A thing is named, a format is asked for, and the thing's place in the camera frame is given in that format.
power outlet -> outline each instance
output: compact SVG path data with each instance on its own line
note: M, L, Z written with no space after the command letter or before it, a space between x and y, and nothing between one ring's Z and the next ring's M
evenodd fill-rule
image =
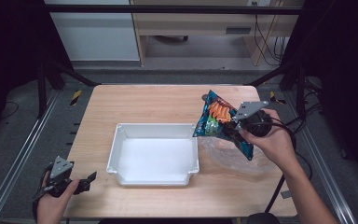
M271 0L248 0L247 7L268 7Z

forearm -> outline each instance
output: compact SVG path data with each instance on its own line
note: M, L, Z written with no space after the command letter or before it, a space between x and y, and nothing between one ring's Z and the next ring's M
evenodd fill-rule
M301 223L337 223L297 162L282 170Z

snack bag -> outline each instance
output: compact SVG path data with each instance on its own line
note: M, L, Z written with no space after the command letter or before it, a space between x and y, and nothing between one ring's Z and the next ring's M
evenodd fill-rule
M231 141L251 161L254 146L247 143L236 130L237 123L232 119L236 113L237 109L234 106L213 91L209 91L193 137L215 136Z

wooden tabletop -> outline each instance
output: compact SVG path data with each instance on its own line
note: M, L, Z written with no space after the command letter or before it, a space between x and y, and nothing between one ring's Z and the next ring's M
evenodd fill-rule
M213 162L199 147L200 172L185 187L122 187L106 165L118 123L197 123L203 94L213 90L237 107L259 101L248 86L102 85L94 89L68 161L71 178L97 171L90 191L72 197L65 217L248 217L264 212L282 175L239 173ZM296 215L291 198L278 196L271 213Z

white tray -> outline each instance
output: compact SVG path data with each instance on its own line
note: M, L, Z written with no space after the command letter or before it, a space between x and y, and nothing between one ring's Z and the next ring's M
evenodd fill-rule
M120 123L106 171L123 186L184 186L200 170L194 124Z

